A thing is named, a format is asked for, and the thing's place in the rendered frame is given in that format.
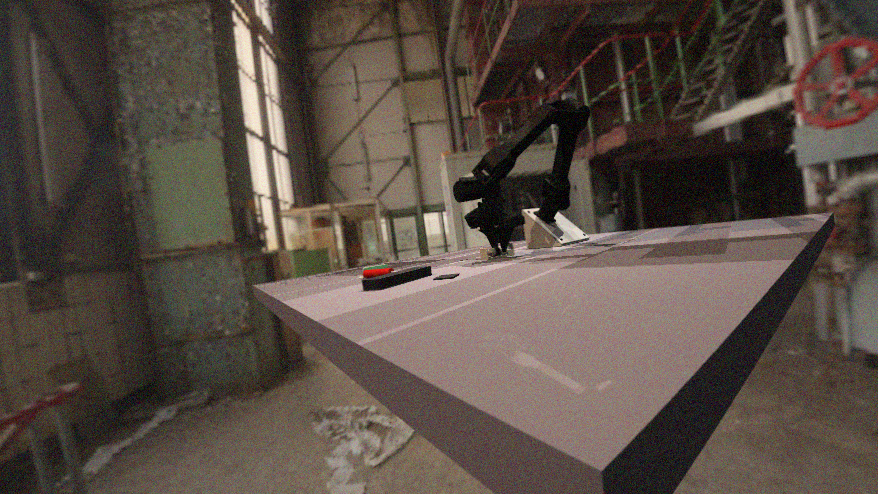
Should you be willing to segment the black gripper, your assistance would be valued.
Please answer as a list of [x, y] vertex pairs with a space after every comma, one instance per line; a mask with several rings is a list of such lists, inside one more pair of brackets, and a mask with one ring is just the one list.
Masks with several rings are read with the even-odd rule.
[[[523, 214], [508, 215], [508, 213], [505, 213], [503, 203], [506, 202], [506, 199], [503, 199], [502, 196], [484, 198], [481, 204], [484, 205], [484, 202], [490, 204], [494, 219], [487, 218], [477, 226], [480, 227], [478, 231], [486, 235], [492, 248], [498, 247], [498, 241], [500, 241], [502, 252], [506, 252], [514, 228], [518, 225], [526, 224], [525, 216]], [[471, 229], [476, 229], [477, 227], [470, 226]]]

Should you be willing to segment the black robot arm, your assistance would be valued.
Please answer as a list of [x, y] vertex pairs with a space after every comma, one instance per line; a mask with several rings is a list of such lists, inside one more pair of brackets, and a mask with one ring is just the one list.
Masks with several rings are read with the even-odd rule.
[[[573, 98], [554, 100], [542, 104], [537, 112], [505, 143], [494, 147], [471, 171], [474, 176], [460, 177], [453, 185], [457, 202], [502, 195], [500, 180], [513, 169], [518, 156], [551, 125], [558, 124], [559, 139], [556, 147], [552, 174], [543, 180], [545, 197], [539, 210], [533, 214], [545, 223], [555, 222], [557, 212], [569, 207], [570, 183], [568, 173], [575, 151], [577, 135], [587, 126], [590, 116], [588, 106]], [[490, 175], [483, 173], [485, 169]], [[468, 226], [477, 227], [487, 218], [494, 219], [488, 202], [478, 202], [478, 207], [464, 216]]]

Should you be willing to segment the red-handled screwdriver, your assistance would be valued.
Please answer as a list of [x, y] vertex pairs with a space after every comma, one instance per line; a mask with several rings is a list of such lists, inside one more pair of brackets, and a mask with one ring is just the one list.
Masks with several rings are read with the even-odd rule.
[[389, 274], [389, 273], [393, 273], [393, 272], [397, 272], [397, 271], [394, 271], [394, 269], [392, 269], [392, 268], [365, 270], [365, 271], [363, 271], [363, 277], [365, 279], [368, 279], [368, 278], [377, 277], [377, 276], [381, 276], [381, 275], [385, 275], [385, 274]]

